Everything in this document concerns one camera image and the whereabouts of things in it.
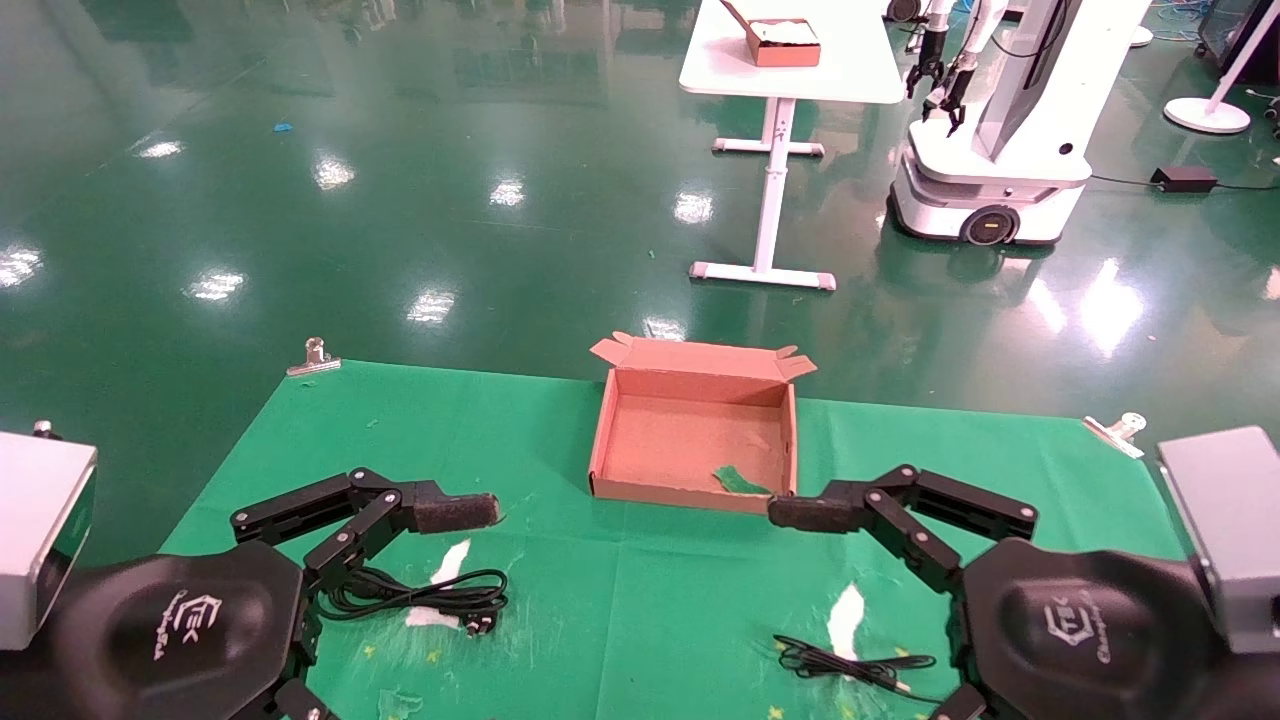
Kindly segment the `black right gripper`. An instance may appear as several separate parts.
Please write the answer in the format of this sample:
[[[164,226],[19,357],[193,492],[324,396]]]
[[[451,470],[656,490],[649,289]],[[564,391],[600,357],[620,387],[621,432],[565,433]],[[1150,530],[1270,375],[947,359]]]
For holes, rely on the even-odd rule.
[[[919,515],[1002,542],[963,570]],[[776,496],[767,516],[810,533],[864,530],[933,592],[956,592],[948,635],[961,685],[931,720],[1279,715],[1277,656],[1231,651],[1185,562],[1038,548],[1025,542],[1033,506],[910,465]]]

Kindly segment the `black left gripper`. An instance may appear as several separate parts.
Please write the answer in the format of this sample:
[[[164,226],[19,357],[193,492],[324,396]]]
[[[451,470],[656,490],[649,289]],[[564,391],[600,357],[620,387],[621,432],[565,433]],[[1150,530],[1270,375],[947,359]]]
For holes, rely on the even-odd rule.
[[[239,543],[337,524],[305,570],[264,543],[76,570],[31,644],[3,653],[3,716],[330,719],[305,684],[320,629],[307,583],[335,591],[404,532],[476,530],[499,515],[490,493],[356,468],[230,515]]]

